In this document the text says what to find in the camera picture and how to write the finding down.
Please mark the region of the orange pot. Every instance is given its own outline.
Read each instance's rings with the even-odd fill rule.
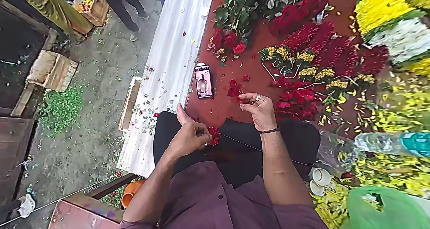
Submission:
[[[137,191],[142,187],[143,183],[145,183],[145,179],[131,182],[129,185],[127,185],[126,189],[124,190],[123,197],[121,198],[121,204],[126,208],[130,201],[132,201],[133,197],[137,193]]]

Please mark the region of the smartphone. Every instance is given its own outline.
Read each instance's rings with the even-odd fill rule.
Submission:
[[[196,74],[197,98],[213,97],[212,77],[209,66],[203,63],[194,68]]]

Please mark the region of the forearm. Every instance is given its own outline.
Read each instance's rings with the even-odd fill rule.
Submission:
[[[148,223],[157,223],[167,201],[170,179],[176,161],[176,158],[164,153],[154,171],[124,212],[124,221],[142,220]]]
[[[273,204],[312,205],[312,198],[294,167],[280,132],[261,134],[264,185]]]

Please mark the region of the black pants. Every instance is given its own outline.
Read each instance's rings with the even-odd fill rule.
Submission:
[[[181,124],[175,114],[163,111],[158,115],[153,144],[155,165],[180,128]],[[295,168],[302,179],[306,180],[320,146],[318,130],[312,124],[298,120],[283,120],[279,123],[279,128]],[[229,138],[221,135],[220,142],[211,149],[239,154],[230,160],[215,160],[225,181],[237,188],[254,180],[257,174],[263,177],[263,153],[256,150],[262,150],[261,138],[254,124],[226,119],[219,131]],[[208,160],[213,159],[196,150],[178,160],[173,175],[195,163]]]
[[[106,0],[106,1],[130,31],[139,30],[139,27],[136,25],[136,23],[134,23],[134,21],[130,17],[130,14],[127,12],[126,8],[124,7],[122,0]],[[139,0],[125,0],[125,1],[130,3],[130,5],[134,6],[138,13],[143,14],[145,12],[145,9],[143,8]]]

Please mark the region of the white cup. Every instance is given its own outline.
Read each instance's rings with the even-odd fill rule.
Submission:
[[[327,186],[331,182],[330,173],[322,168],[311,169],[312,180],[315,181],[319,186]]]
[[[309,187],[310,187],[310,191],[315,195],[323,196],[325,194],[325,188],[319,186],[313,180],[309,183]]]

